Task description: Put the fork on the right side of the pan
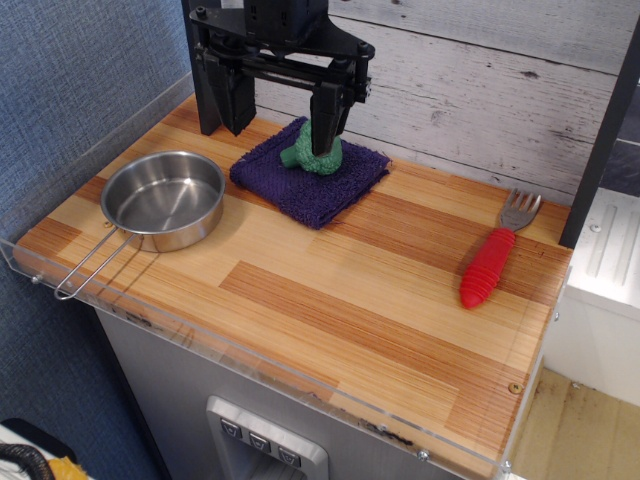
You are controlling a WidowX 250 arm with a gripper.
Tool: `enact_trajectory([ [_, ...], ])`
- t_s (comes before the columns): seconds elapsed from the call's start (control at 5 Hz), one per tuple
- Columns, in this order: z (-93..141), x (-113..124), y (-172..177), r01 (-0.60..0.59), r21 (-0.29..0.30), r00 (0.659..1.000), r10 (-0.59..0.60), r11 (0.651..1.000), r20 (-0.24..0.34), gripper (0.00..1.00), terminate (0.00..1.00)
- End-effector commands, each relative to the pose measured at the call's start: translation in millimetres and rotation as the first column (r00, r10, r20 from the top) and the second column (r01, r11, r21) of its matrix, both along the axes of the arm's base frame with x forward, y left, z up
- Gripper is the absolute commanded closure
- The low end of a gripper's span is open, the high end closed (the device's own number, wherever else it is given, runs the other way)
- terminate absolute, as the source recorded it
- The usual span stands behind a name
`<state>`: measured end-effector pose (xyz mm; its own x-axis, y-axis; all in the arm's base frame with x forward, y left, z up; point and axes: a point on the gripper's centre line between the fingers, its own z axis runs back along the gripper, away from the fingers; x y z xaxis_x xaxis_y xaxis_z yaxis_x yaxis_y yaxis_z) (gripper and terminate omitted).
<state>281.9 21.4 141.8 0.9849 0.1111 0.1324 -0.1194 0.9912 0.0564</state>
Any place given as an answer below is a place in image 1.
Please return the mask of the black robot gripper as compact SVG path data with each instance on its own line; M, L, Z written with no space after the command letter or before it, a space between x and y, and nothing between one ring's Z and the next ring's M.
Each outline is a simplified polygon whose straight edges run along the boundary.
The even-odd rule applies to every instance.
M370 91L375 48L337 27L327 1L244 1L194 23L222 36L203 55L224 126L238 136L255 117L255 77L312 89L314 155L327 155L344 131L349 110Z

